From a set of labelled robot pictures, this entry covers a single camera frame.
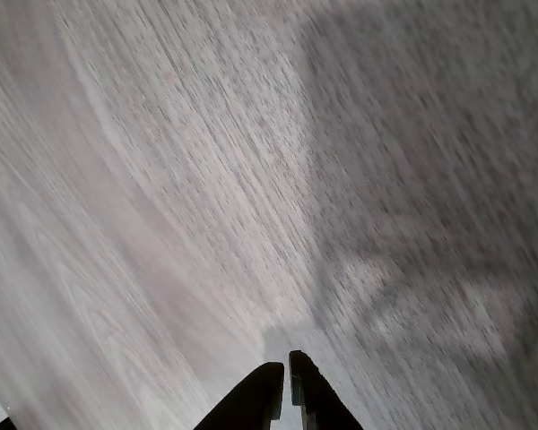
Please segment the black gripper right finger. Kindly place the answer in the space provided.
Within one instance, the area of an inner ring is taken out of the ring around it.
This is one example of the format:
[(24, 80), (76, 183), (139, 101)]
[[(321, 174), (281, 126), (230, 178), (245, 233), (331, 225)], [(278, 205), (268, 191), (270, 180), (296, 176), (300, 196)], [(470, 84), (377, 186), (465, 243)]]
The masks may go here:
[(304, 429), (362, 429), (311, 358), (289, 353), (291, 402), (300, 407)]

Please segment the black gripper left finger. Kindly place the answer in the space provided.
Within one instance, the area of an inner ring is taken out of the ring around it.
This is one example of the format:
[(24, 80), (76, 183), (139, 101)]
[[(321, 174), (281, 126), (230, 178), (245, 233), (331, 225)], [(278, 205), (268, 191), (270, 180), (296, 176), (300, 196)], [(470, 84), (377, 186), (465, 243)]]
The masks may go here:
[(284, 364), (266, 362), (241, 380), (195, 427), (263, 430), (279, 420)]

